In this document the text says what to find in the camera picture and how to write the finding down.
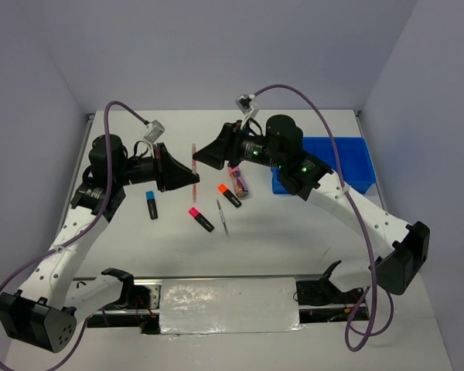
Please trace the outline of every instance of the purple cable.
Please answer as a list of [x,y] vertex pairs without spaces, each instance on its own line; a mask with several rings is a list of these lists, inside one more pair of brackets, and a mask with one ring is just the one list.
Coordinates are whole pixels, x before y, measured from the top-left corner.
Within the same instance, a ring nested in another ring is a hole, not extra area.
[[[295,89],[294,87],[290,87],[289,85],[284,85],[284,84],[280,84],[280,83],[264,87],[263,89],[260,89],[256,93],[254,93],[254,96],[258,96],[258,95],[264,93],[265,91],[275,89],[275,88],[286,89],[286,90],[290,90],[290,91],[296,93],[316,112],[319,119],[322,121],[323,126],[325,127],[325,130],[326,130],[326,132],[327,132],[327,134],[328,134],[328,136],[330,138],[330,141],[332,142],[333,153],[335,155],[335,162],[336,162],[336,167],[337,167],[337,169],[336,169],[337,170],[337,175],[339,176],[340,185],[342,186],[342,189],[343,189],[343,187],[345,186],[346,183],[344,182],[343,176],[342,176],[342,166],[340,165],[339,149],[337,148],[337,144],[335,142],[335,138],[333,137],[332,131],[330,130],[330,127],[329,127],[328,123],[326,122],[326,120],[323,117],[322,113],[319,111],[318,107],[315,106],[314,103],[311,102],[311,100],[306,95],[304,95],[301,91]],[[356,330],[353,329],[352,322],[353,322],[354,316],[356,315],[357,311],[359,310],[361,304],[364,302],[364,299],[366,298],[366,295],[367,295],[368,291],[370,290],[370,288],[367,288],[365,290],[365,292],[361,296],[360,300],[356,303],[353,310],[350,312],[349,318],[347,319],[346,330],[345,330],[345,335],[344,335],[347,348],[352,352],[359,352],[366,345],[367,341],[369,340],[369,338],[371,336],[379,335],[380,333],[384,332],[390,326],[391,320],[393,319],[393,316],[394,316],[394,313],[393,313],[394,303],[392,301],[392,298],[391,298],[390,294],[387,293],[389,299],[391,300],[391,307],[392,307],[391,316],[390,316],[389,321],[387,322],[387,324],[380,331],[375,332],[373,334],[372,333],[373,326],[374,326],[374,322],[375,322],[375,319],[376,319],[376,316],[377,316],[377,289],[378,289],[378,287],[377,287],[377,266],[375,264],[373,247],[371,246],[370,236],[368,234],[366,225],[364,224],[363,217],[361,216],[360,211],[358,210],[358,208],[356,206],[356,203],[354,202],[352,196],[348,192],[345,192],[344,194],[346,195],[347,200],[349,201],[349,203],[350,203],[350,205],[351,205],[351,207],[352,207],[352,209],[354,211],[354,214],[356,215],[357,221],[359,222],[359,224],[361,226],[361,230],[363,232],[363,237],[364,237],[364,240],[366,241],[366,246],[367,246],[367,250],[368,250],[368,257],[370,258],[371,296],[372,296],[373,300],[372,300],[372,305],[371,305],[371,310],[370,310],[370,319],[368,321],[368,326],[366,327],[365,332],[359,332],[359,331],[356,331]],[[351,329],[353,331],[355,331],[355,333],[363,336],[361,341],[356,346],[352,346],[350,344],[349,330],[351,330]]]
[[[121,106],[123,107],[125,110],[129,111],[131,114],[133,114],[137,119],[139,119],[143,124],[147,124],[148,121],[145,120],[143,117],[141,117],[139,114],[137,114],[134,110],[132,110],[127,104],[124,104],[122,102],[119,102],[118,100],[113,100],[112,102],[108,103],[107,106],[105,107],[105,110],[104,110],[104,116],[103,116],[103,123],[104,123],[104,131],[105,131],[105,148],[107,149],[107,191],[105,193],[105,198],[101,204],[101,207],[100,207],[100,210],[98,211],[98,214],[95,216],[95,218],[91,221],[91,223],[89,224],[89,226],[87,226],[82,232],[80,232],[79,234],[77,234],[76,236],[72,237],[70,240],[66,241],[65,243],[62,244],[62,247],[68,247],[69,245],[71,245],[72,243],[76,242],[77,240],[79,240],[81,237],[85,236],[86,233],[88,233],[93,227],[94,225],[98,222],[98,220],[100,220],[100,218],[103,216],[106,208],[107,208],[107,205],[108,205],[108,199],[110,198],[110,194],[111,194],[111,183],[112,183],[112,163],[111,163],[111,141],[110,141],[110,130],[109,130],[109,127],[108,127],[108,113],[110,112],[110,109],[112,108],[112,106],[114,105],[118,105],[118,106]],[[50,255],[53,255],[54,253],[56,253],[56,250],[54,249],[50,249],[48,250],[46,253],[38,256],[38,257],[35,257],[34,259],[31,259],[30,261],[28,261],[26,264],[22,265],[21,267],[19,267],[17,270],[15,270],[13,273],[11,273],[1,284],[0,284],[0,294],[2,293],[2,291],[4,290],[5,286],[7,286],[7,284],[9,284],[9,282],[11,280],[13,280],[15,277],[17,277],[20,273],[22,273],[23,271],[25,271],[27,268],[31,267],[32,265],[37,265],[39,264],[43,259],[46,259],[47,257],[49,257]],[[80,344],[80,341],[83,337],[83,334],[84,334],[84,330],[86,329],[87,327],[87,321],[88,319],[86,319],[84,321],[84,324],[83,324],[83,328],[81,329],[81,332],[79,334],[79,337],[77,338],[77,341],[76,343],[74,344],[73,348],[70,350],[69,354],[66,355],[66,357],[60,361],[60,363],[50,369],[48,369],[47,371],[55,371],[56,369],[59,369],[61,366],[63,366],[68,360],[69,358],[74,354],[74,352],[76,351],[77,347],[79,346]],[[0,369],[3,369],[4,371],[14,371],[13,369],[10,369],[7,367],[6,364],[4,364],[1,360],[0,360]]]

